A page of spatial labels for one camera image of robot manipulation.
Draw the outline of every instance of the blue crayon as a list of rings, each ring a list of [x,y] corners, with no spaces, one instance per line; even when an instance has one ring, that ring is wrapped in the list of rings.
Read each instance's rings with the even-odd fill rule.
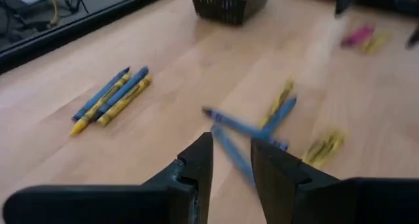
[[[127,83],[125,83],[123,87],[121,87],[105,104],[103,104],[99,108],[92,120],[96,121],[103,114],[105,114],[106,111],[112,107],[112,105],[116,104],[128,91],[131,90],[132,87],[134,87],[138,82],[140,82],[148,73],[149,68],[147,66],[141,68],[138,71],[138,73],[132,76],[131,79]]]
[[[244,135],[248,135],[251,136],[252,138],[265,138],[268,137],[268,133],[263,132],[262,130],[259,130],[258,128],[254,127],[254,126],[250,126],[247,125],[246,123],[242,123],[240,122],[238,119],[235,119],[233,117],[227,116],[226,114],[208,108],[208,107],[203,107],[202,111],[209,116],[210,118],[212,118],[215,122],[219,122],[221,124],[225,124],[233,129],[235,129],[236,131],[244,134]]]
[[[278,112],[265,124],[262,131],[265,131],[267,134],[271,134],[275,129],[283,122],[286,116],[293,110],[297,102],[297,97],[287,100],[282,104],[278,109]]]
[[[89,101],[87,101],[87,103],[79,110],[79,112],[77,112],[74,116],[73,116],[73,121],[77,122],[79,119],[81,119],[81,117],[83,117],[83,115],[93,107],[93,105],[95,105],[98,100],[104,96],[112,87],[113,85],[119,81],[119,79],[122,78],[122,76],[124,76],[127,72],[129,72],[130,68],[127,67],[126,69],[120,71],[116,76],[114,76],[112,78],[112,80],[110,82],[108,82],[106,84],[106,86],[104,86],[98,93],[96,93],[96,95],[93,96],[92,99],[90,99]]]
[[[217,123],[212,126],[211,132],[215,139],[217,139],[223,146],[225,152],[235,167],[237,167],[239,171],[241,171],[241,173],[249,180],[252,187],[256,187],[250,163],[242,156],[237,146],[235,146],[228,137],[227,133]]]
[[[279,147],[280,149],[286,151],[288,149],[288,144],[275,140],[271,138],[269,135],[268,130],[259,130],[254,126],[247,125],[246,123],[240,122],[238,119],[234,119],[225,115],[220,111],[216,111],[214,109],[210,109],[208,107],[202,108],[202,111],[209,116],[210,118],[214,119],[215,122],[220,124],[225,124],[232,129],[240,132],[243,135],[250,136],[255,139],[265,140],[268,143],[272,144],[273,146]]]

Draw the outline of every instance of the black frame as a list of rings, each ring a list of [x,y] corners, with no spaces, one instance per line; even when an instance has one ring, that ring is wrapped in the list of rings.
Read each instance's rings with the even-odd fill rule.
[[[61,47],[157,0],[123,0],[115,5],[87,14],[64,26],[13,43],[0,50],[0,74]]]
[[[256,191],[268,224],[419,223],[419,179],[339,180],[262,140],[251,140]],[[141,185],[41,185],[15,192],[7,224],[206,224],[213,138],[203,133]]]

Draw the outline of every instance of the crayon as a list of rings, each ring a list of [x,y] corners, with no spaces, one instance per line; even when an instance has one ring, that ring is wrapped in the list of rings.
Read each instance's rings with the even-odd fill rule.
[[[368,41],[365,41],[360,46],[360,51],[364,54],[377,53],[383,46],[385,46],[391,39],[392,34],[390,31],[379,31],[374,34]]]
[[[148,74],[135,87],[131,88],[124,97],[122,97],[115,105],[113,105],[99,119],[98,123],[102,126],[108,125],[129,103],[131,103],[141,92],[143,92],[151,84],[151,76]]]
[[[345,136],[341,131],[329,131],[324,137],[313,143],[309,150],[303,154],[301,160],[319,169],[344,143],[344,139]]]
[[[278,112],[272,117],[272,119],[264,126],[262,131],[271,134],[275,129],[283,122],[288,114],[293,110],[297,103],[297,97],[291,98],[284,102],[278,109]]]
[[[70,132],[70,136],[82,132],[87,125],[92,121],[92,117],[96,114],[96,111],[113,95],[117,92],[124,84],[130,79],[131,73],[126,73],[121,79],[115,83],[108,92],[106,92],[98,102],[93,105],[74,125]]]
[[[247,178],[252,187],[256,187],[250,163],[242,156],[237,146],[233,144],[223,128],[215,123],[211,128],[211,132],[214,138],[223,146],[224,151],[227,153],[235,167],[237,167],[237,169],[239,169]]]
[[[73,116],[73,121],[77,122],[79,119],[81,119],[81,117],[91,108],[93,107],[93,105],[98,102],[98,100],[104,95],[106,94],[106,92],[108,92],[113,85],[115,85],[115,83],[117,83],[117,81],[119,79],[121,79],[122,76],[124,76],[127,72],[129,72],[130,68],[127,67],[126,69],[120,71],[116,76],[114,76],[112,78],[111,81],[109,81],[98,93],[96,93],[96,95],[93,96],[92,99],[90,99],[89,101],[87,101],[87,103],[79,110],[79,112],[77,112],[74,116]]]
[[[276,114],[278,109],[282,106],[285,99],[288,97],[289,93],[293,90],[294,87],[294,81],[288,80],[283,88],[282,93],[280,94],[280,97],[276,99],[274,102],[274,105],[272,106],[272,109],[268,113],[268,115],[262,120],[261,128],[264,128],[268,121]]]
[[[240,122],[238,119],[230,117],[215,109],[203,107],[202,111],[211,119],[213,119],[215,122],[225,124],[244,135],[249,135],[253,138],[260,138],[260,137],[265,138],[268,136],[268,134],[261,135],[262,130],[259,130],[258,128],[255,128],[254,126],[247,125],[246,123]]]
[[[345,37],[340,45],[342,47],[354,47],[367,40],[373,33],[375,27],[371,25],[361,26],[359,29],[354,31],[351,35]]]
[[[242,123],[238,119],[234,119],[232,117],[227,116],[226,114],[223,114],[220,111],[216,111],[208,107],[203,107],[202,111],[211,119],[213,119],[215,122],[218,122],[220,124],[225,124],[231,127],[232,129],[240,132],[243,135],[247,135],[252,138],[256,138],[260,140],[265,140],[268,143],[272,144],[273,146],[279,147],[280,149],[284,151],[288,150],[288,144],[282,141],[275,140],[274,138],[271,138],[269,136],[268,130],[265,130],[265,129],[259,130],[258,128]]]
[[[106,103],[104,103],[96,112],[93,121],[98,120],[106,111],[108,111],[114,104],[116,104],[124,95],[131,90],[138,82],[140,82],[149,73],[147,66],[141,68],[132,78],[115,93]]]

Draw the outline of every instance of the yellow crayon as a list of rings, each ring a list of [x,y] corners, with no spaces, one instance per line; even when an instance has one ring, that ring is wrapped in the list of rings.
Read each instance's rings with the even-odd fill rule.
[[[84,115],[83,117],[81,117],[81,119],[79,119],[76,124],[74,125],[73,129],[71,129],[70,132],[70,136],[73,136],[75,134],[78,134],[80,132],[82,132],[87,125],[89,124],[89,122],[91,121],[91,118],[95,115],[96,111],[104,104],[106,103],[107,100],[109,100],[109,98],[115,94],[115,92],[117,92],[122,86],[124,86],[124,84],[130,80],[132,74],[131,73],[126,73],[124,76],[121,77],[121,79],[119,79],[113,86],[111,89],[109,89],[106,94],[104,94],[99,100],[98,102],[95,103],[95,105],[93,105],[92,108],[90,108]]]
[[[122,97],[115,105],[113,105],[106,113],[104,113],[99,119],[98,123],[102,126],[106,126],[112,121],[132,100],[134,100],[141,92],[143,92],[151,83],[151,76],[148,74],[136,84],[124,97]]]
[[[272,109],[269,111],[268,115],[262,120],[261,128],[263,128],[269,122],[269,120],[275,115],[277,110],[281,107],[285,99],[288,97],[289,93],[293,90],[293,87],[294,87],[294,81],[292,79],[288,80],[283,88],[282,93],[280,94],[280,97],[276,99],[274,105],[272,106]]]
[[[366,40],[360,46],[360,51],[364,54],[374,54],[378,52],[391,39],[392,33],[390,31],[379,31],[370,39]]]
[[[339,130],[329,131],[324,137],[313,143],[301,160],[319,169],[344,143],[345,136]]]

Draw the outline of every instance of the crayon wrapper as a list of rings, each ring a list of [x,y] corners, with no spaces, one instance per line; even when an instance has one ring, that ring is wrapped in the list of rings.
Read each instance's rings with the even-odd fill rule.
[[[103,114],[98,122],[105,126],[114,119],[129,103],[132,102],[141,92],[143,92],[151,83],[151,76],[147,75],[143,80],[136,84],[124,97],[113,105],[105,114]]]
[[[124,84],[130,80],[132,74],[126,73],[124,76],[121,77],[113,86],[111,89],[109,89],[99,100],[97,103],[93,105],[91,109],[89,109],[86,114],[84,114],[84,119],[90,120],[96,112],[99,110],[99,108],[106,103],[107,100],[109,100],[110,97],[113,96]]]
[[[368,39],[373,34],[374,30],[375,27],[373,26],[362,26],[348,37],[345,37],[342,40],[341,45],[343,47],[353,47],[358,44],[361,44],[363,41]]]
[[[382,31],[365,41],[359,49],[364,54],[377,53],[390,41],[391,37],[392,34],[389,31]]]
[[[317,140],[302,156],[302,161],[319,169],[344,143],[344,134],[338,130],[330,131]]]
[[[109,81],[98,93],[96,93],[93,98],[88,100],[85,105],[71,118],[73,121],[77,122],[79,119],[83,117],[86,112],[98,102],[98,100],[109,90],[121,77],[123,77],[128,71],[130,70],[129,67],[119,72],[116,76],[114,76],[111,81]]]
[[[268,115],[262,120],[261,128],[266,126],[266,124],[269,122],[269,120],[276,114],[278,109],[281,107],[281,105],[284,103],[285,99],[288,97],[289,93],[293,90],[294,87],[294,81],[289,80],[284,86],[284,89],[282,93],[280,94],[280,97],[275,101],[274,105],[272,106],[272,109],[268,113]]]

